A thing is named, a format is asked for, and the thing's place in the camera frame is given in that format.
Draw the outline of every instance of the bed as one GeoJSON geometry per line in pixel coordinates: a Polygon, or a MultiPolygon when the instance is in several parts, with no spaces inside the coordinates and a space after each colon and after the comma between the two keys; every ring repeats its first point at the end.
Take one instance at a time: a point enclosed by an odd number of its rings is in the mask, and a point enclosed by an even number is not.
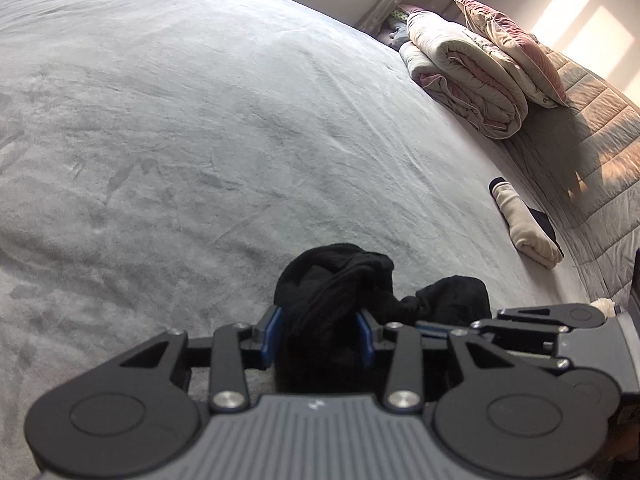
{"type": "Polygon", "coordinates": [[[564,233],[591,299],[625,306],[640,248],[640,109],[548,49],[568,107],[532,106],[503,143],[564,233]]]}
{"type": "Polygon", "coordinates": [[[363,33],[289,0],[0,7],[2,480],[37,472],[44,391],[166,327],[255,322],[314,246],[388,254],[397,296],[462,274],[493,309],[588,299],[570,257],[511,244],[489,182],[539,205],[513,159],[363,33]]]}

